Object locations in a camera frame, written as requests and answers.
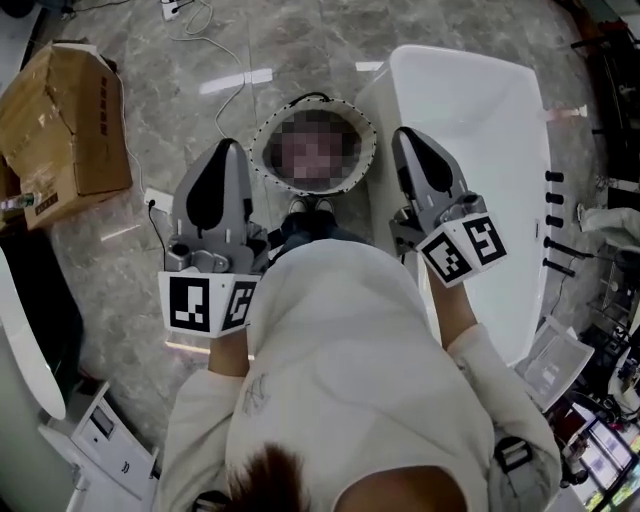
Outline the white ceramic fixture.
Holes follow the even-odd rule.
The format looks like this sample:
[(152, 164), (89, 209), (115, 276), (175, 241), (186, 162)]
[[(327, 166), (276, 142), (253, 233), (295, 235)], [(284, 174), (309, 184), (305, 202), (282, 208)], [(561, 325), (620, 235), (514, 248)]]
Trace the white ceramic fixture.
[(37, 343), (0, 248), (0, 324), (22, 377), (35, 400), (51, 417), (66, 417), (62, 392)]

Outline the person's leg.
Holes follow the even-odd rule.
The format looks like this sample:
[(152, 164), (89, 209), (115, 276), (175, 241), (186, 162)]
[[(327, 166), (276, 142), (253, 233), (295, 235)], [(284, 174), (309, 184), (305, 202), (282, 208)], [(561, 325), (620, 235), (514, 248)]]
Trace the person's leg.
[(331, 211), (315, 210), (311, 213), (311, 220), (311, 233), (314, 241), (332, 239), (369, 244), (364, 238), (339, 227)]
[(311, 243), (314, 240), (312, 214), (310, 212), (288, 214), (277, 233), (280, 242), (279, 255)]

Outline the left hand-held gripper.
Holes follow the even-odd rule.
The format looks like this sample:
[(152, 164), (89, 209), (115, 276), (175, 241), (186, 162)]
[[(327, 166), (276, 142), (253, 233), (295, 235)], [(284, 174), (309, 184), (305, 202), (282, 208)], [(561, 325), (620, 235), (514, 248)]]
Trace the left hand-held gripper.
[(258, 282), (269, 266), (268, 232), (250, 227), (243, 243), (233, 242), (230, 230), (222, 233), (241, 229), (249, 201), (246, 154), (231, 138), (203, 153), (179, 183), (173, 199), (175, 236), (165, 251), (165, 269), (158, 273), (167, 330), (218, 338), (247, 325)]

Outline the pink cloth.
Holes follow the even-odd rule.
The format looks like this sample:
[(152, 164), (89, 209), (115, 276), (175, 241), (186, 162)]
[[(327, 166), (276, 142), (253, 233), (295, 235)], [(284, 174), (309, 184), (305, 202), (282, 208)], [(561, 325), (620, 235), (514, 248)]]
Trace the pink cloth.
[(362, 139), (342, 116), (298, 111), (271, 134), (263, 159), (286, 184), (309, 191), (340, 185), (359, 160)]

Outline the green plastic bottle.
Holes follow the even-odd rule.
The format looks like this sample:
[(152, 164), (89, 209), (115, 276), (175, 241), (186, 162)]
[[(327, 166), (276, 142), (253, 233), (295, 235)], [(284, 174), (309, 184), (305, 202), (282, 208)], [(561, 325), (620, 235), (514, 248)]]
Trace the green plastic bottle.
[(0, 211), (12, 212), (24, 210), (40, 204), (42, 195), (40, 193), (24, 193), (0, 200)]

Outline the white sweatshirt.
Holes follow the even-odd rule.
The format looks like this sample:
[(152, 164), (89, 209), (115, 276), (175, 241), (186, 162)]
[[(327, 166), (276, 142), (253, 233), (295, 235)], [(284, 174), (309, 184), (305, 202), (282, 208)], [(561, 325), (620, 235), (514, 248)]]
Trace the white sweatshirt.
[[(544, 512), (561, 462), (522, 380), (478, 323), (444, 350), (406, 268), (372, 246), (321, 240), (259, 282), (245, 378), (195, 372), (169, 419), (157, 512), (191, 512), (218, 490), (224, 512), (334, 512), (360, 479), (431, 466), (467, 512)], [(497, 442), (529, 443), (505, 474)]]

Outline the black floor mat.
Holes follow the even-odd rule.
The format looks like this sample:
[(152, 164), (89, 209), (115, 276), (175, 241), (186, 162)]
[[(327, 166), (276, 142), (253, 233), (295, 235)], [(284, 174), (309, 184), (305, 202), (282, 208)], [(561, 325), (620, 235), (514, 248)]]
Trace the black floor mat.
[(26, 318), (67, 399), (76, 384), (83, 320), (46, 233), (0, 236)]

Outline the white bathtub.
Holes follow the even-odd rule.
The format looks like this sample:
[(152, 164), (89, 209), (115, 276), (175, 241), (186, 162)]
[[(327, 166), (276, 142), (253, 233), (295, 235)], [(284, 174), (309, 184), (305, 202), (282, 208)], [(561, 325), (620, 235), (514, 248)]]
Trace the white bathtub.
[(535, 72), (497, 58), (419, 45), (396, 48), (356, 97), (376, 129), (366, 176), (375, 245), (394, 251), (389, 223), (405, 197), (391, 139), (407, 126), (460, 164), (500, 230), (507, 258), (466, 282), (470, 303), (508, 364), (526, 357), (541, 312), (550, 228), (545, 179), (550, 152)]

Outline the large taped cardboard box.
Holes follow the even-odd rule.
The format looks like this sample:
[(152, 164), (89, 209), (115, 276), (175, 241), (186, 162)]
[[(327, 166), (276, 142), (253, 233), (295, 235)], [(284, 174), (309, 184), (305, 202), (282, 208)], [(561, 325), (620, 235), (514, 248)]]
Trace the large taped cardboard box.
[(35, 203), (29, 229), (107, 200), (132, 185), (121, 81), (95, 46), (39, 50), (0, 97), (0, 156)]

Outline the round laundry basket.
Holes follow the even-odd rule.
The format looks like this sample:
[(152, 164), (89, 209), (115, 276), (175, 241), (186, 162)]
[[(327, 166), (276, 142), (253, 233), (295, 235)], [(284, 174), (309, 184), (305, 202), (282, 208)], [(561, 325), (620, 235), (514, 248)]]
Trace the round laundry basket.
[[(309, 191), (286, 184), (274, 174), (263, 159), (263, 152), (275, 129), (290, 115), (306, 110), (325, 110), (342, 116), (351, 123), (362, 139), (359, 160), (351, 175), (340, 185), (325, 191)], [(349, 192), (365, 177), (373, 163), (377, 145), (378, 137), (373, 124), (358, 108), (345, 100), (332, 98), (320, 92), (311, 92), (285, 104), (265, 120), (252, 140), (249, 149), (249, 160), (250, 166), (254, 171), (293, 194), (310, 197), (330, 197)]]

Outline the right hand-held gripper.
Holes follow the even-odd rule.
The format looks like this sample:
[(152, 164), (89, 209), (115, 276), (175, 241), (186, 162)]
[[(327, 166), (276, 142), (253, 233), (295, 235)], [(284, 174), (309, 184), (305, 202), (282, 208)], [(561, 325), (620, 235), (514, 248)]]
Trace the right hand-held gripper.
[[(465, 194), (461, 167), (441, 144), (412, 128), (398, 128), (391, 146), (400, 189), (414, 211), (403, 208), (390, 221), (399, 255), (416, 252), (446, 287), (456, 286), (507, 257), (506, 245), (483, 197)], [(425, 226), (420, 225), (421, 212), (446, 207)]]

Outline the person's right forearm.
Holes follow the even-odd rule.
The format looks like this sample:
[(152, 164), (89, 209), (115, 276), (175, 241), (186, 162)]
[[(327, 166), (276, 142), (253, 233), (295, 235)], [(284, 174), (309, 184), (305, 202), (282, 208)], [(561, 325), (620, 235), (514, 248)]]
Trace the person's right forearm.
[(447, 288), (431, 268), (427, 268), (427, 274), (438, 319), (441, 344), (444, 350), (448, 350), (460, 335), (478, 322), (463, 283)]

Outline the white appliance with panel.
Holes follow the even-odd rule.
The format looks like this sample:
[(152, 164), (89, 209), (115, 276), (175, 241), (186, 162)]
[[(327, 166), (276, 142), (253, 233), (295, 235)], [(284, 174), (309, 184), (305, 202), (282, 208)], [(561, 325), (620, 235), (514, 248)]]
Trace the white appliance with panel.
[(74, 490), (66, 512), (153, 512), (158, 450), (147, 449), (110, 404), (102, 382), (81, 382), (64, 419), (38, 427), (72, 468)]

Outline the person's right leg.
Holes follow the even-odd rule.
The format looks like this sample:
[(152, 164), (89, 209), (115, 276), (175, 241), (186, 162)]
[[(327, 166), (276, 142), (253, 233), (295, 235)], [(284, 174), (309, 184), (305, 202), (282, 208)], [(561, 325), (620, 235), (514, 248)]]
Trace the person's right leg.
[(314, 241), (332, 239), (369, 244), (364, 238), (339, 227), (331, 211), (315, 210), (311, 213), (311, 220), (311, 233)]

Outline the computer monitor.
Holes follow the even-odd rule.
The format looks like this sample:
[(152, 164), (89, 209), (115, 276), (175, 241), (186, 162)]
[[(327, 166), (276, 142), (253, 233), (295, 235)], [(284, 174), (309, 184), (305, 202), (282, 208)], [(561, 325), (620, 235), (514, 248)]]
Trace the computer monitor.
[(581, 463), (603, 493), (618, 489), (638, 463), (638, 457), (621, 435), (598, 419), (583, 431), (588, 447)]

